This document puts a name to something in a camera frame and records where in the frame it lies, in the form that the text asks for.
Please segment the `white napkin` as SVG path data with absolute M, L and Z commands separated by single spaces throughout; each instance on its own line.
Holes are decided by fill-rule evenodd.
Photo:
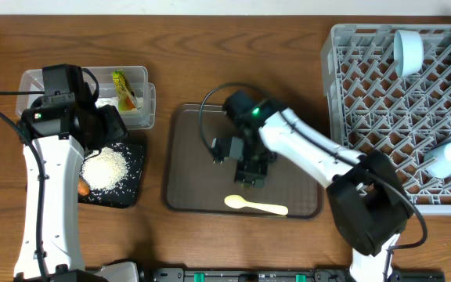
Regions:
M 98 108 L 103 106 L 114 106 L 120 112 L 128 112 L 142 109 L 144 107 L 144 98 L 137 98 L 135 104 L 132 104 L 131 101 L 120 102 L 117 97 L 98 98 L 96 106 Z

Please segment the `cream plastic spoon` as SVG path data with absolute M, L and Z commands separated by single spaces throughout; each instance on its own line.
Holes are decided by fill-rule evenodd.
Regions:
M 237 194 L 229 195 L 224 198 L 224 203 L 234 209 L 253 208 L 260 211 L 269 212 L 275 215 L 287 215 L 289 210 L 286 206 L 278 204 L 264 204 L 246 201 L 243 197 Z

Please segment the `green snack wrapper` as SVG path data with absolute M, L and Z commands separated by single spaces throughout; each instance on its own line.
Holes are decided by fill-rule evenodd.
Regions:
M 115 70 L 111 75 L 117 93 L 118 110 L 130 111 L 136 109 L 137 100 L 135 97 L 135 92 L 132 90 L 123 70 Z

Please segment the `orange carrot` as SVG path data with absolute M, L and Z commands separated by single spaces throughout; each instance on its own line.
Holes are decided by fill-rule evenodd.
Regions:
M 82 178 L 78 180 L 78 193 L 81 196 L 88 196 L 90 194 L 90 188 L 86 181 Z

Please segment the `light blue bowl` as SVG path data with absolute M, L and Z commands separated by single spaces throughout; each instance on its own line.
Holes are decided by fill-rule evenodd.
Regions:
M 420 71 L 424 61 L 424 44 L 418 32 L 397 30 L 393 48 L 394 61 L 397 63 L 395 72 L 399 78 Z

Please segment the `small blue cup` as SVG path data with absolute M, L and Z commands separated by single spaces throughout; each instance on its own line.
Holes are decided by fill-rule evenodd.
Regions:
M 426 171 L 435 178 L 444 179 L 451 176 L 451 142 L 430 150 L 424 155 L 424 161 L 432 162 Z

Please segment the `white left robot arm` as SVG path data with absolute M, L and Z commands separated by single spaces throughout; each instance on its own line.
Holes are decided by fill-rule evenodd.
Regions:
M 96 106 L 108 71 L 43 67 L 43 90 L 20 115 L 27 199 L 15 281 L 102 280 L 86 271 L 81 254 L 78 181 L 86 150 L 101 150 L 128 134 L 116 107 Z

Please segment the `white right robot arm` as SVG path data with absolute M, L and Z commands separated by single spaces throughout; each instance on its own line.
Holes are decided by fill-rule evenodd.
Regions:
M 273 99 L 256 102 L 237 91 L 223 106 L 238 129 L 231 154 L 254 183 L 279 154 L 313 177 L 327 192 L 334 224 L 352 247 L 355 281 L 386 281 L 397 240 L 415 212 L 389 158 L 374 150 L 346 149 L 306 125 Z

